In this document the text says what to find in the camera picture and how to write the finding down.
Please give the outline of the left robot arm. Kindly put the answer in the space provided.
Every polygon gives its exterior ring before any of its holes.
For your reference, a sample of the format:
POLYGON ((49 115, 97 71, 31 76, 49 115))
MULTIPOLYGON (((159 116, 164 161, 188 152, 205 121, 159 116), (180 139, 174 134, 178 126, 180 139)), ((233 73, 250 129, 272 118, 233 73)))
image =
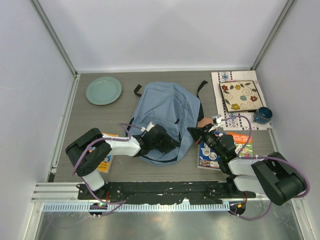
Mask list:
POLYGON ((66 147, 65 153, 73 165, 72 174, 82 179, 92 198, 101 201, 108 190, 98 170, 106 157, 144 157, 152 150, 166 154, 180 146, 159 124, 150 123, 140 131, 141 134, 118 137, 92 128, 66 147))

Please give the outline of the yellow 130-storey treehouse book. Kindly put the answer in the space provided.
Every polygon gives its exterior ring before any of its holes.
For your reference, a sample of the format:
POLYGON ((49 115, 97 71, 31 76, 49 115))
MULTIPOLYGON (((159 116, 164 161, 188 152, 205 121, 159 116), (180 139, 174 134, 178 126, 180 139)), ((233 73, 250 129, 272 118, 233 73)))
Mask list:
MULTIPOLYGON (((117 134, 109 134, 109 133, 102 133, 103 137, 118 137, 117 134)), ((113 155, 108 155, 104 158, 104 160, 99 164, 97 167, 98 171, 100 173, 108 173, 111 168, 111 164, 113 161, 114 156, 113 155)))

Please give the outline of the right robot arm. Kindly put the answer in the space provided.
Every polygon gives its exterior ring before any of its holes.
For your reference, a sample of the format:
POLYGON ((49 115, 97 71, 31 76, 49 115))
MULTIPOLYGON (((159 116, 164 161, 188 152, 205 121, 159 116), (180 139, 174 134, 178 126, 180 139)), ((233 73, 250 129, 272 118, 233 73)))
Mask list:
POLYGON ((236 198, 243 192, 259 193, 281 206, 309 193, 307 177, 280 153, 241 156, 233 136, 218 136, 212 124, 187 130, 197 144, 206 144, 218 156, 219 169, 228 175, 225 190, 230 197, 236 198))

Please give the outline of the light blue backpack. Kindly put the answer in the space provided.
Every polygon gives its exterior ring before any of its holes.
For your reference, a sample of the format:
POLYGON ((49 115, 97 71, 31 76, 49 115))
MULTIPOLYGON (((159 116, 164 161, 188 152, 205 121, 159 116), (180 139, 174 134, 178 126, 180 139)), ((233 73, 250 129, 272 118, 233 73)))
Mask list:
POLYGON ((194 95, 175 82, 151 82, 139 94, 141 85, 134 89, 139 102, 126 128, 129 134, 138 135, 140 129, 150 122, 165 128, 167 133, 180 143, 169 153, 151 150, 139 158, 154 166, 168 166, 178 163, 188 152, 194 140, 188 127, 196 127, 204 112, 198 95, 194 95))

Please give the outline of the blue illustrated book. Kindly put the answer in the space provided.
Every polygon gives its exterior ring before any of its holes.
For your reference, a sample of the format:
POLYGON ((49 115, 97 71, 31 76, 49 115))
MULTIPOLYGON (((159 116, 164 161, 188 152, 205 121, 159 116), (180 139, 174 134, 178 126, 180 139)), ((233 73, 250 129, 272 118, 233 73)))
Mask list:
POLYGON ((198 168, 220 170, 220 156, 218 156, 206 143, 202 142, 201 144, 199 144, 198 150, 198 168))

